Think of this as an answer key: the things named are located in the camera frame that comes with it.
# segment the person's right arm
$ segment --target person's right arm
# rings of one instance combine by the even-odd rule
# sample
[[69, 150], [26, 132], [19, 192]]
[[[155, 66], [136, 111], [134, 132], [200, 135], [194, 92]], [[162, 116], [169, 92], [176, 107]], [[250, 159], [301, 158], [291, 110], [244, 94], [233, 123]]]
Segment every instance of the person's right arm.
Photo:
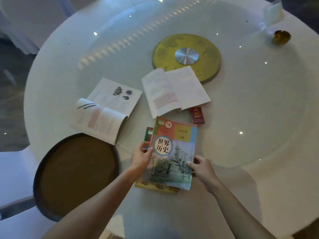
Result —
[[217, 178], [210, 161], [195, 156], [187, 165], [194, 170], [206, 190], [211, 193], [236, 239], [276, 239], [257, 221]]

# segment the silver metal disc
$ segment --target silver metal disc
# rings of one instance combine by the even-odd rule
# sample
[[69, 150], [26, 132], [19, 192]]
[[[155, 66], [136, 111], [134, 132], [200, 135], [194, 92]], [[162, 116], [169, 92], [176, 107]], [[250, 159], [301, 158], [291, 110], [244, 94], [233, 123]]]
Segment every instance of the silver metal disc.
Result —
[[175, 59], [180, 64], [191, 65], [198, 60], [198, 53], [191, 48], [181, 48], [175, 52]]

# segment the dark floor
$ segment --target dark floor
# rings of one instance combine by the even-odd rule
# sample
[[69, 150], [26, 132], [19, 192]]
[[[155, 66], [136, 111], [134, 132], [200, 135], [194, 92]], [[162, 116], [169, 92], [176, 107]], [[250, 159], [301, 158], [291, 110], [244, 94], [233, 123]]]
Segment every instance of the dark floor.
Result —
[[[319, 0], [282, 2], [285, 10], [319, 33]], [[0, 152], [19, 151], [29, 145], [24, 125], [23, 97], [34, 57], [24, 55], [10, 42], [0, 40]], [[293, 236], [295, 239], [319, 239], [319, 219]]]

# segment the gold disc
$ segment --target gold disc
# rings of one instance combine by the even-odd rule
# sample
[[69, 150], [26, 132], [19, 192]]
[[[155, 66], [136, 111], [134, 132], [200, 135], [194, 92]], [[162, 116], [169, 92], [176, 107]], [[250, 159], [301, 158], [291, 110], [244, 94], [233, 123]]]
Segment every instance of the gold disc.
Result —
[[170, 71], [185, 67], [175, 60], [175, 53], [181, 48], [191, 48], [198, 53], [198, 61], [189, 66], [202, 84], [213, 79], [221, 65], [220, 51], [209, 40], [193, 34], [175, 34], [160, 41], [153, 51], [154, 68]]

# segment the forearm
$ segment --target forearm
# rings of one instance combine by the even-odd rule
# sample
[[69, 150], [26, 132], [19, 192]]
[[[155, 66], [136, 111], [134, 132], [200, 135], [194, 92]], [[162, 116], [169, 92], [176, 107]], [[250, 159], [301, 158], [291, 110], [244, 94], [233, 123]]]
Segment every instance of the forearm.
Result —
[[99, 238], [136, 176], [133, 169], [123, 172], [105, 189], [62, 218], [43, 239]]
[[236, 239], [275, 239], [222, 182], [211, 182], [209, 184], [209, 192], [215, 197]]

